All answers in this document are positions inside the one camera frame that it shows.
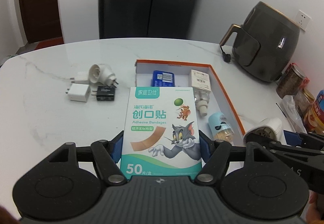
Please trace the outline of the person's right hand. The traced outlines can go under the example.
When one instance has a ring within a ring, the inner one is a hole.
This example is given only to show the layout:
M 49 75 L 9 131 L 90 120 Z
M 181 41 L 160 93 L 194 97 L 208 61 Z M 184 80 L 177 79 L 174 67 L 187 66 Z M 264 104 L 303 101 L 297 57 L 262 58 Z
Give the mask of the person's right hand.
M 322 215 L 317 210 L 317 193 L 311 192 L 309 197 L 309 207 L 306 212 L 305 221 L 307 224 L 323 224 Z

